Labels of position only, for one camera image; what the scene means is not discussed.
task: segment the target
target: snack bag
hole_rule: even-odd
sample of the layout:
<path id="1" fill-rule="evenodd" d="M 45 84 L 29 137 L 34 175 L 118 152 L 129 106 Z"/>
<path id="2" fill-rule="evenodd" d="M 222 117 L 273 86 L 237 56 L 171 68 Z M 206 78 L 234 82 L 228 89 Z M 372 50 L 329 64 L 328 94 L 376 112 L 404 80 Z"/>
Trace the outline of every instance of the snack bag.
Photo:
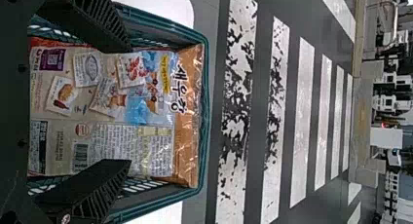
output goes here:
<path id="1" fill-rule="evenodd" d="M 191 188 L 198 187 L 203 68 L 203 45 L 196 45 L 178 52 L 178 63 L 170 80 L 173 101 L 169 103 L 169 109 L 175 114 L 173 176 L 160 178 Z"/>

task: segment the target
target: crosswalk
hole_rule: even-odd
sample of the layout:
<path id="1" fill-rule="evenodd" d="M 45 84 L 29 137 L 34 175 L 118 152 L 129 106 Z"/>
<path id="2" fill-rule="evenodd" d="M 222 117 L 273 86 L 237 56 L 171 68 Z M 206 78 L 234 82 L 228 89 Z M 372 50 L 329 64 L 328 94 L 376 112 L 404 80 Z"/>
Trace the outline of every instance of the crosswalk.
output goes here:
<path id="1" fill-rule="evenodd" d="M 332 3 L 324 3 L 332 15 L 341 20 L 346 34 L 354 41 L 354 19 L 347 5 L 343 7 L 344 0 L 335 3 L 340 9 L 334 8 Z M 271 43 L 271 57 L 266 58 L 271 61 L 269 96 L 266 96 L 267 141 L 265 146 L 250 144 L 251 101 L 255 93 L 252 84 L 260 82 L 253 77 L 259 72 L 257 69 L 261 69 L 255 67 L 255 41 L 260 37 L 256 28 L 262 16 L 257 14 L 258 9 L 259 3 L 255 0 L 230 0 L 229 4 L 221 126 L 223 144 L 214 209 L 214 222 L 218 224 L 246 221 L 244 211 L 247 196 L 251 195 L 245 193 L 250 172 L 247 163 L 251 163 L 248 151 L 254 147 L 266 148 L 262 155 L 260 200 L 260 221 L 264 224 L 274 222 L 281 215 L 283 179 L 290 179 L 286 183 L 287 202 L 288 208 L 293 209 L 306 200 L 308 193 L 319 190 L 349 166 L 353 94 L 349 67 L 342 68 L 339 61 L 334 60 L 337 57 L 326 55 L 326 51 L 320 50 L 319 45 L 312 45 L 305 36 L 294 34 L 295 38 L 291 39 L 292 29 L 277 16 L 273 16 L 272 41 L 268 42 Z M 292 59 L 297 65 L 291 67 Z M 287 87 L 291 88 L 287 81 L 296 84 L 295 95 L 287 95 Z M 291 98 L 294 106 L 287 106 Z M 292 116 L 290 112 L 285 116 L 286 108 L 295 110 Z M 286 121 L 293 121 L 294 126 L 293 142 L 288 144 L 284 142 Z M 312 121 L 317 123 L 315 128 L 312 128 Z M 285 145 L 292 146 L 292 154 L 288 150 L 288 156 L 284 155 Z M 282 176 L 285 164 L 292 165 L 288 176 Z"/>

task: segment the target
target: zebra crossing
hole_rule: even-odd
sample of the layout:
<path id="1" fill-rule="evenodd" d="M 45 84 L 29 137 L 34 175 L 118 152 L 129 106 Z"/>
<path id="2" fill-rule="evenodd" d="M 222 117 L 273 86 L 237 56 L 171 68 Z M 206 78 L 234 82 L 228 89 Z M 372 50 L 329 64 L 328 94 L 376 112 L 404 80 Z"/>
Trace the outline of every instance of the zebra crossing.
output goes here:
<path id="1" fill-rule="evenodd" d="M 227 56 L 222 108 L 223 151 L 218 164 L 218 183 L 215 223 L 244 223 L 245 182 L 247 177 L 249 145 L 250 105 L 253 93 L 252 83 L 256 26 L 259 19 L 259 4 L 254 0 L 230 0 Z M 348 167 L 352 85 L 353 78 L 335 61 L 322 55 L 321 67 L 315 67 L 316 51 L 305 38 L 299 38 L 298 74 L 288 77 L 288 59 L 291 51 L 290 28 L 274 16 L 268 96 L 267 149 L 265 151 L 261 223 L 272 223 L 279 217 L 282 184 L 282 153 L 285 121 L 285 101 L 296 98 L 295 133 L 290 175 L 289 207 L 294 208 L 307 197 L 310 147 L 317 147 L 314 187 L 318 190 L 327 181 L 337 177 Z M 319 125 L 317 145 L 311 145 L 312 94 L 314 73 L 320 70 Z M 286 95 L 286 80 L 296 81 L 296 96 Z M 330 94 L 335 94 L 334 113 L 330 113 Z M 329 122 L 333 121 L 331 160 L 327 160 Z M 326 168 L 331 173 L 325 176 Z"/>

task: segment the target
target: teal shopping basket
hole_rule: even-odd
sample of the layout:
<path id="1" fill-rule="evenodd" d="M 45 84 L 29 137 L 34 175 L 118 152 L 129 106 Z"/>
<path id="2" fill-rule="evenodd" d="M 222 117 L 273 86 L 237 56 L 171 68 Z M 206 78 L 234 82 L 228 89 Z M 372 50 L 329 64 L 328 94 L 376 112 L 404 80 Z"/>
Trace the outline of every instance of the teal shopping basket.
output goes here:
<path id="1" fill-rule="evenodd" d="M 114 3 L 122 19 L 133 47 L 158 47 L 183 49 L 196 44 L 205 46 L 203 69 L 200 141 L 199 141 L 199 176 L 198 188 L 191 189 L 164 181 L 128 178 L 118 200 L 112 205 L 105 223 L 123 223 L 158 208 L 171 205 L 197 195 L 203 185 L 207 161 L 209 137 L 209 92 L 208 92 L 208 41 L 199 32 L 173 22 L 169 19 L 140 11 L 138 9 Z M 36 36 L 60 42 L 84 44 L 76 35 L 71 35 L 47 20 L 34 16 L 28 27 L 28 36 Z M 32 177 L 27 187 L 30 196 L 36 196 L 53 189 L 68 176 Z"/>

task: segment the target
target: food image on package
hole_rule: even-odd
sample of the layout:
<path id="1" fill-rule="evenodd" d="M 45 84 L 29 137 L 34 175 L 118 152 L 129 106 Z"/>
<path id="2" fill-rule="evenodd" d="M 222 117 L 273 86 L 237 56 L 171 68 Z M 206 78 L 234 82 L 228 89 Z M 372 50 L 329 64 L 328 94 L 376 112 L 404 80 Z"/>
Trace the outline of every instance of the food image on package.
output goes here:
<path id="1" fill-rule="evenodd" d="M 78 91 L 70 79 L 55 76 L 49 91 L 46 109 L 70 116 L 72 113 L 72 102 L 77 97 Z"/>
<path id="2" fill-rule="evenodd" d="M 118 89 L 116 80 L 103 78 L 97 86 L 91 109 L 110 117 L 118 117 L 126 106 L 127 95 Z"/>
<path id="3" fill-rule="evenodd" d="M 103 54 L 63 45 L 36 39 L 31 48 L 29 170 L 75 174 L 128 159 L 129 176 L 197 187 L 204 47 Z"/>
<path id="4" fill-rule="evenodd" d="M 73 58 L 76 87 L 89 87 L 98 84 L 101 77 L 99 52 L 76 54 Z"/>

